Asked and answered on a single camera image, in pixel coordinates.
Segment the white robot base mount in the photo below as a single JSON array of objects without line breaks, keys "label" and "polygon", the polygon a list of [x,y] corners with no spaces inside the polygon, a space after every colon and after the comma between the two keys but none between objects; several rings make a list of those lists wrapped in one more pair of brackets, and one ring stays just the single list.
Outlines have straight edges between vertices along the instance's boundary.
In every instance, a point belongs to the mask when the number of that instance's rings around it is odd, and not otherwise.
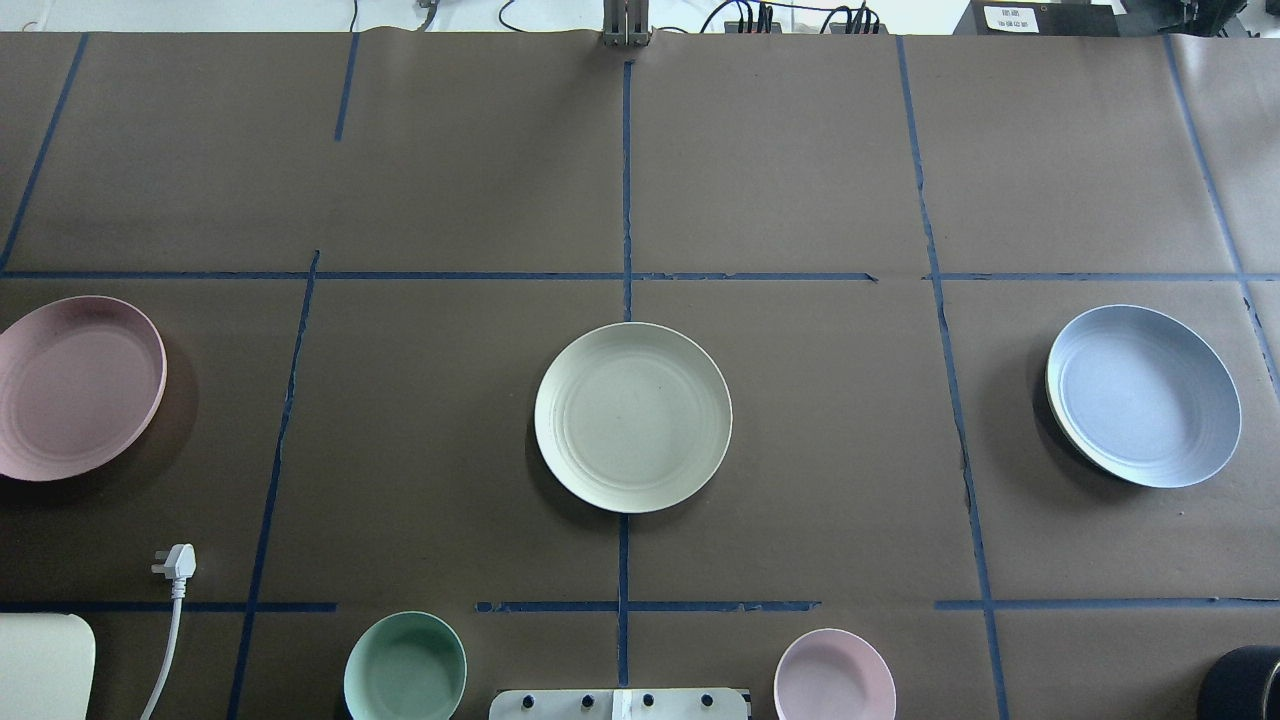
[{"label": "white robot base mount", "polygon": [[728,687],[502,691],[489,719],[750,719],[751,696]]}]

